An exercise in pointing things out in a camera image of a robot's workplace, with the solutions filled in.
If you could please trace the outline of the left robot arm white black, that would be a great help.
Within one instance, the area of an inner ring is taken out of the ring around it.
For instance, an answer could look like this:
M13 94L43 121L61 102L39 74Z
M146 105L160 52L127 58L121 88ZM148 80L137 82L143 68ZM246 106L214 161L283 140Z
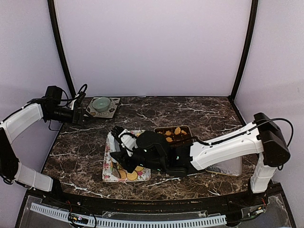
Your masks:
M33 133L42 123L85 123L85 110L81 104L86 91L87 84L84 84L74 97L69 98L63 97L65 91L62 88L48 86L43 97L28 101L0 122L0 176L6 184L16 183L28 189L49 192L48 199L57 207L67 203L67 196L60 191L60 181L28 167L28 162L21 162L14 145L25 142L23 137Z

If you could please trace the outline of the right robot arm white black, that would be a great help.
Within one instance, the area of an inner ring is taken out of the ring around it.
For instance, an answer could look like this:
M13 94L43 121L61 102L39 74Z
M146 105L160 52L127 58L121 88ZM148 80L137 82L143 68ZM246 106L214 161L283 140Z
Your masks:
M185 177L220 162L258 154L258 163L249 180L250 190L242 196L245 205L253 206L266 191L276 170L281 170L291 157L289 143L276 121L277 118L257 113L252 122L239 130L205 142L197 136L188 137L180 141L179 147L160 133L144 131L136 136L116 126L108 134L110 155L129 173L140 166Z

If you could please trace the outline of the flower cookie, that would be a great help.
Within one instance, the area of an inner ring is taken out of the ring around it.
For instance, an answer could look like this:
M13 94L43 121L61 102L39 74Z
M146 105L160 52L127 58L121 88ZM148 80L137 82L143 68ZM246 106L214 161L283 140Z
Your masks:
M174 134L175 135L178 135L181 133L181 128L180 127L177 127L175 130L174 130Z

